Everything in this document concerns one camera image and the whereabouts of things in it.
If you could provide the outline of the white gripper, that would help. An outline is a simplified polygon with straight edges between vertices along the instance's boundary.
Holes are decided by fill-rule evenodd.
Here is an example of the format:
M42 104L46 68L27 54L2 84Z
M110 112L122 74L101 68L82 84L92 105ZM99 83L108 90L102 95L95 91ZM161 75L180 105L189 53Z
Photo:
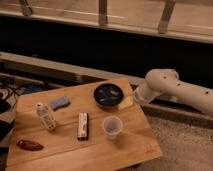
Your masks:
M123 110L133 106L134 104L145 106L160 95L161 92L154 91L146 82L143 82L131 94L123 99L123 101L118 105L118 109Z

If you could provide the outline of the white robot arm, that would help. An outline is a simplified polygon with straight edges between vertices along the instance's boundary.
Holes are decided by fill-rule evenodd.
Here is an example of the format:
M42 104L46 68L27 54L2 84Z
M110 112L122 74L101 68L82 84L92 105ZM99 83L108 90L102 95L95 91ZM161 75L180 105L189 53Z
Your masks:
M213 117L213 89L181 81L174 69L150 70L136 89L119 104L119 109L134 103L144 107L161 95L175 97L181 103Z

